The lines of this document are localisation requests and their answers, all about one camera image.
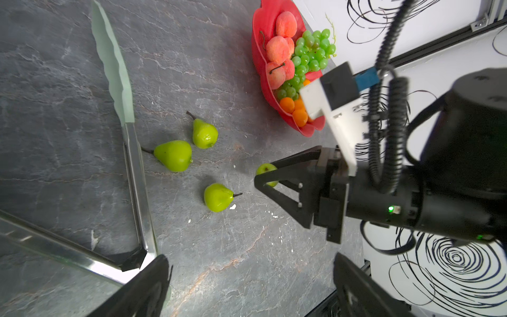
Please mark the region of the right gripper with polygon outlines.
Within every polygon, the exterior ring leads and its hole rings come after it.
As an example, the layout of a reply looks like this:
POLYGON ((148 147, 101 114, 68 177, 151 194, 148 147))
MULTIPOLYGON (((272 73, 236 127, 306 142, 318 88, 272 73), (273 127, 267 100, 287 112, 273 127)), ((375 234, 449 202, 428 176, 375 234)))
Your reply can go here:
POLYGON ((315 225, 327 229, 326 240, 330 242, 341 243, 346 217, 379 227, 412 229, 421 217, 424 195, 413 169, 403 170, 394 193, 382 194, 371 183, 366 163, 359 165, 355 176, 349 175, 347 163, 337 148, 315 146, 269 163, 277 170, 255 175, 256 189, 306 229, 311 228, 314 217, 315 225), (318 211, 317 196, 301 187, 304 177, 309 175, 308 168, 317 160, 318 166, 325 168, 318 211), (297 193, 298 199, 268 185, 273 181, 297 193))

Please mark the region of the peach top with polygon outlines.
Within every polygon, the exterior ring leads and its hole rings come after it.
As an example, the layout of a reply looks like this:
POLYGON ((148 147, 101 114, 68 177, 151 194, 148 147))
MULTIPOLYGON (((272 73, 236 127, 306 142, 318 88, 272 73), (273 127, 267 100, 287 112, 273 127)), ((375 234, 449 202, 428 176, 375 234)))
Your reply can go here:
POLYGON ((275 36, 266 45, 266 54, 269 62, 282 64, 290 58, 290 47, 282 36, 275 36))

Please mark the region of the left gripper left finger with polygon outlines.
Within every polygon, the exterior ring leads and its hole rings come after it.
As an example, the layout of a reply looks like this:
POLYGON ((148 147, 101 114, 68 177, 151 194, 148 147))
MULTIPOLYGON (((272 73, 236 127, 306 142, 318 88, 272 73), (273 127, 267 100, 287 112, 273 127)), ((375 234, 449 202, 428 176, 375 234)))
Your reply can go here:
POLYGON ((90 316, 160 316, 170 287, 172 267, 157 256, 90 316))

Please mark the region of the red peach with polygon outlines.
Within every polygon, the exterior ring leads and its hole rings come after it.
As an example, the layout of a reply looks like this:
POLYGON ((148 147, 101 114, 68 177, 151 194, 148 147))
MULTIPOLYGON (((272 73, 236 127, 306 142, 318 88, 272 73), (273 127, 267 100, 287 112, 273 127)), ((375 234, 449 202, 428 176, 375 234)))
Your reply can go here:
POLYGON ((277 17, 275 22, 277 36, 292 38, 297 33, 297 30, 297 20, 291 12, 284 11, 277 17))

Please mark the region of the green pear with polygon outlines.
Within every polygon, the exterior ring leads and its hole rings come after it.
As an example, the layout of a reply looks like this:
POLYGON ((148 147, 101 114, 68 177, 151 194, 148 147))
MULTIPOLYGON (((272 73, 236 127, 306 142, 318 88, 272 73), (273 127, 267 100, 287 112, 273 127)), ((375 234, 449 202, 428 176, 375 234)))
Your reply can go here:
POLYGON ((191 112, 187 111, 186 114, 193 119, 193 135, 192 140, 195 146, 200 149, 212 148, 219 137, 219 132, 212 124, 197 118, 191 112))
POLYGON ((222 212, 239 197, 242 193, 235 194, 226 186, 214 183, 206 187, 204 191, 204 202, 207 208, 215 213, 222 212))
POLYGON ((152 154, 161 164, 173 173, 186 171, 193 162, 191 145, 182 140, 169 141, 155 149, 141 147, 145 153, 152 154))

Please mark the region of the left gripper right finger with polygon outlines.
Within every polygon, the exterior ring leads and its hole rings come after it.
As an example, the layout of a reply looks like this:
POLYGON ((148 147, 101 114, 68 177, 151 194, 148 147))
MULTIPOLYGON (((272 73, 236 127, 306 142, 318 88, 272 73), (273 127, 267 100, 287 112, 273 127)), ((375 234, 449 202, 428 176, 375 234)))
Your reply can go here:
POLYGON ((412 316, 407 305, 392 298, 346 256, 334 260, 334 284, 342 316, 412 316))

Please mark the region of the red flower-shaped bowl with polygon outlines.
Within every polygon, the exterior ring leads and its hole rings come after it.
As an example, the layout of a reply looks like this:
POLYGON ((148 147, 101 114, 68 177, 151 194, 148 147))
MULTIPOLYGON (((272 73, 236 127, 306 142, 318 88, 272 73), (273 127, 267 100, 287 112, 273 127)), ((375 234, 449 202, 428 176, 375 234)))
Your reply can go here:
POLYGON ((252 18, 252 58, 262 92, 287 124, 311 137, 326 121, 306 112, 301 89, 322 76, 327 55, 304 35, 311 32, 292 1, 261 1, 252 18))

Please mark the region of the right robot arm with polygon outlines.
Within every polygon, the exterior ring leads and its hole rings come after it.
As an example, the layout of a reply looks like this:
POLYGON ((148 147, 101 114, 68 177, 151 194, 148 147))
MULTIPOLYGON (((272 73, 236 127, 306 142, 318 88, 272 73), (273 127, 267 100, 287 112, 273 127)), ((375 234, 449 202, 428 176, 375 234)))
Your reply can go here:
POLYGON ((421 123, 438 120, 421 160, 403 166, 405 144, 388 147, 396 159, 397 188, 383 193, 370 171, 354 176, 340 147, 315 147, 275 163, 255 177, 255 187, 304 227, 327 228, 339 243, 344 217, 381 227, 401 227, 462 242, 506 241, 506 70, 465 75, 392 138, 408 137, 421 123))

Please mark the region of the green grape bunch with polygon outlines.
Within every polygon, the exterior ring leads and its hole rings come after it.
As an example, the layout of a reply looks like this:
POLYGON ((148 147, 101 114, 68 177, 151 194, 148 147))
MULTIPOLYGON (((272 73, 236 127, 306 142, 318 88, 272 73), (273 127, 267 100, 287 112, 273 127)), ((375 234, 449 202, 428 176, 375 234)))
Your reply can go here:
POLYGON ((275 90, 278 101, 285 97, 293 100, 299 98, 299 91, 304 87, 305 79, 310 80, 309 73, 317 73, 328 66, 331 57, 336 52, 335 28, 331 21, 330 29, 322 31, 305 30, 294 45, 294 54, 291 59, 295 66, 294 77, 285 81, 280 88, 275 90))

